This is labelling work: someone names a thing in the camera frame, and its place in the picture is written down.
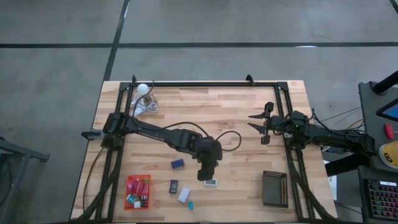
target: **wooden table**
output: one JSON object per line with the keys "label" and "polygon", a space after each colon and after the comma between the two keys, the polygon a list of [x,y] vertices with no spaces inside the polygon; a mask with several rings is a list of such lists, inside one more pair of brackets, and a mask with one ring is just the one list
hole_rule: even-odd
{"label": "wooden table", "polygon": [[[310,105],[303,81],[287,81],[294,110],[310,116]],[[119,82],[104,82],[93,128],[102,129],[109,113],[114,111]],[[224,152],[223,160],[215,170],[217,187],[205,187],[197,181],[200,164],[188,154],[169,148],[162,142],[129,134],[126,136],[122,170],[114,210],[114,222],[276,222],[296,221],[292,189],[289,183],[289,208],[263,206],[261,200],[262,171],[271,170],[289,173],[282,137],[271,134],[271,143],[260,144],[259,133],[247,122],[262,125],[263,120],[250,119],[249,115],[263,112],[264,104],[275,102],[271,87],[155,87],[159,113],[144,114],[142,121],[166,126],[180,121],[191,121],[203,127],[210,136],[217,137],[222,132],[235,130],[243,137],[242,145],[234,152]],[[181,125],[176,128],[198,128]],[[238,137],[231,134],[220,139],[224,149],[237,145]],[[71,218],[82,213],[83,188],[88,171],[100,151],[100,140],[90,141],[83,164],[80,183],[76,194]],[[87,191],[86,206],[98,193],[103,173],[105,154],[100,155],[91,175]],[[307,146],[303,150],[308,181],[319,202],[333,216],[335,205],[331,194],[325,166],[319,147]],[[170,162],[184,159],[185,167],[173,170]],[[128,175],[150,174],[152,176],[150,209],[124,211],[126,178]],[[170,180],[178,180],[178,193],[169,194]],[[187,203],[177,200],[182,187],[191,189]],[[108,210],[109,193],[105,196],[104,211]],[[305,200],[300,194],[303,212],[306,215]]]}

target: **orange tray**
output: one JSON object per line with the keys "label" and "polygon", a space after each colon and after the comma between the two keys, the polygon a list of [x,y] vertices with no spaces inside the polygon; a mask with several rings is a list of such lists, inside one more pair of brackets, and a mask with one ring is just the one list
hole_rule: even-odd
{"label": "orange tray", "polygon": [[[127,202],[127,196],[130,194],[130,188],[129,188],[129,183],[133,181],[134,179],[138,180],[145,180],[149,179],[148,181],[148,200],[147,200],[147,206],[146,207],[141,207],[141,208],[134,208],[133,204]],[[148,209],[149,208],[149,202],[150,202],[150,175],[129,175],[126,180],[126,194],[124,197],[124,209],[125,210],[140,210],[140,209]]]}

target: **concrete floor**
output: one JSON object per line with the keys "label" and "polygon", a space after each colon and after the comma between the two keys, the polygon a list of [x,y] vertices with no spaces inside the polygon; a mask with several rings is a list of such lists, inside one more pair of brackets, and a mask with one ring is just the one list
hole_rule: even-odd
{"label": "concrete floor", "polygon": [[[110,43],[122,4],[3,0],[0,43]],[[389,0],[132,0],[121,42],[395,41],[397,21]],[[13,223],[68,220],[87,144],[80,133],[92,124],[109,52],[0,49],[0,136],[51,154],[31,162]],[[322,119],[359,106],[358,83],[394,72],[396,58],[397,47],[119,49],[110,79],[305,80]],[[361,218],[336,208],[344,220]]]}

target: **light bulb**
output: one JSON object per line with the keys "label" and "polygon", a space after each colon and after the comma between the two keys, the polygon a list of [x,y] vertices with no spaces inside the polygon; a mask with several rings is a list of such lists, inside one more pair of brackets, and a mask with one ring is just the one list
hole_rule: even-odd
{"label": "light bulb", "polygon": [[141,83],[140,85],[138,85],[137,91],[142,96],[149,92],[149,87],[148,85]]}

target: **keyboard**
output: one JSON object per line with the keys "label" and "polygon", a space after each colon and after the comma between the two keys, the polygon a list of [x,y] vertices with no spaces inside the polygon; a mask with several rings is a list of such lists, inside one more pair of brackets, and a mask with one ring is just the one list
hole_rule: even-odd
{"label": "keyboard", "polygon": [[373,218],[398,220],[397,183],[365,180],[368,185],[368,209]]}

